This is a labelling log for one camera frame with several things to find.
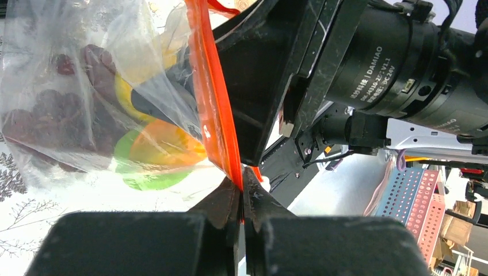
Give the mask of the red orange toy mango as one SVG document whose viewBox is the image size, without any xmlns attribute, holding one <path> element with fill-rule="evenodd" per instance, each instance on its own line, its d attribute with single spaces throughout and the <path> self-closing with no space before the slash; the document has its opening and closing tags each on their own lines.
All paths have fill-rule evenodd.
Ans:
<svg viewBox="0 0 488 276">
<path fill-rule="evenodd" d="M 149 123 L 130 148 L 132 161 L 179 168 L 207 158 L 204 146 L 180 127 L 162 120 Z"/>
</svg>

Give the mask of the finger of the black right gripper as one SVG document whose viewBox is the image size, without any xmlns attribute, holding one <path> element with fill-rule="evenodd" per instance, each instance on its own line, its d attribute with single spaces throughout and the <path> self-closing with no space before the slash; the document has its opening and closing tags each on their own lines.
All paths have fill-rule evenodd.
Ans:
<svg viewBox="0 0 488 276">
<path fill-rule="evenodd" d="M 311 74 L 324 1 L 256 1 L 214 30 L 241 162 L 259 165 L 293 78 Z"/>
</svg>

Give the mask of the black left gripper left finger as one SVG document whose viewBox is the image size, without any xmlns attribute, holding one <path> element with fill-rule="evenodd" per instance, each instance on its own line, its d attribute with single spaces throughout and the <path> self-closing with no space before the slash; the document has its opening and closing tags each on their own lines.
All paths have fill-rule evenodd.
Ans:
<svg viewBox="0 0 488 276">
<path fill-rule="evenodd" d="M 186 212 L 79 212 L 49 230 L 28 275 L 237 275 L 241 190 Z"/>
</svg>

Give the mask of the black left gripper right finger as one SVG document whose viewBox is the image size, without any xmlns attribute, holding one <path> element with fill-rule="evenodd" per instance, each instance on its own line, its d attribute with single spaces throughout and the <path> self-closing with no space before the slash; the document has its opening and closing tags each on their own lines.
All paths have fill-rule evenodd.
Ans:
<svg viewBox="0 0 488 276">
<path fill-rule="evenodd" d="M 243 169 L 248 275 L 428 275 L 417 242 L 387 217 L 297 216 Z"/>
</svg>

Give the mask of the clear zip bag orange zipper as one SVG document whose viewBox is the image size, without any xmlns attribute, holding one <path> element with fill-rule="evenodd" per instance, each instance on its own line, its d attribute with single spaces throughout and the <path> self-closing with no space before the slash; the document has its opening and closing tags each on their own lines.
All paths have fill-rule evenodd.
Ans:
<svg viewBox="0 0 488 276">
<path fill-rule="evenodd" d="M 47 181 L 61 168 L 8 142 L 2 115 L 31 110 L 45 89 L 74 85 L 87 92 L 81 49 L 93 44 L 112 55 L 115 74 L 133 87 L 136 110 L 180 127 L 207 153 L 203 161 L 179 168 L 129 161 L 162 173 L 220 169 L 241 188 L 236 130 L 211 20 L 221 25 L 246 7 L 246 1 L 2 1 L 1 134 L 17 152 L 25 179 Z M 151 122 L 127 113 L 123 123 L 127 134 L 141 133 Z M 63 171 L 71 178 L 116 173 L 115 166 L 113 153 L 105 170 Z"/>
</svg>

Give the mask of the dark red toy grapes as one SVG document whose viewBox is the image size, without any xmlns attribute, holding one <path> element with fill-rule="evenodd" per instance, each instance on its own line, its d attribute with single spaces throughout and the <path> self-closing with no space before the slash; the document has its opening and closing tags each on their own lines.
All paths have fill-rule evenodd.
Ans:
<svg viewBox="0 0 488 276">
<path fill-rule="evenodd" d="M 127 112 L 115 92 L 116 66 L 102 47 L 81 49 L 87 92 L 69 85 L 45 89 L 31 110 L 13 109 L 2 115 L 8 142 L 67 172 L 105 170 L 116 143 L 126 133 Z"/>
</svg>

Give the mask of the light green toy pepper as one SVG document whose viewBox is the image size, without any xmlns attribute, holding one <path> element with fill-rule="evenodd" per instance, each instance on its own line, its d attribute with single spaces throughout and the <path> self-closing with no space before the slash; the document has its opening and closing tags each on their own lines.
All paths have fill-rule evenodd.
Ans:
<svg viewBox="0 0 488 276">
<path fill-rule="evenodd" d="M 139 136 L 138 131 L 129 131 L 115 145 L 115 172 L 122 176 L 123 182 L 135 190 L 164 190 L 185 179 L 192 170 L 158 172 L 156 167 L 141 165 L 128 160 L 130 149 Z"/>
</svg>

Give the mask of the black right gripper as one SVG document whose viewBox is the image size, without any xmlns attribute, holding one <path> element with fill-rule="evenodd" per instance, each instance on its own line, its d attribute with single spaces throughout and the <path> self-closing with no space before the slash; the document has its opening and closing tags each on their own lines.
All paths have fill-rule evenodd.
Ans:
<svg viewBox="0 0 488 276">
<path fill-rule="evenodd" d="M 487 20 L 475 33 L 432 22 L 428 1 L 368 1 L 351 26 L 331 30 L 305 70 L 298 110 L 284 109 L 280 132 L 306 166 L 328 145 L 345 156 L 392 148 L 394 120 L 454 135 L 474 156 L 487 155 Z"/>
</svg>

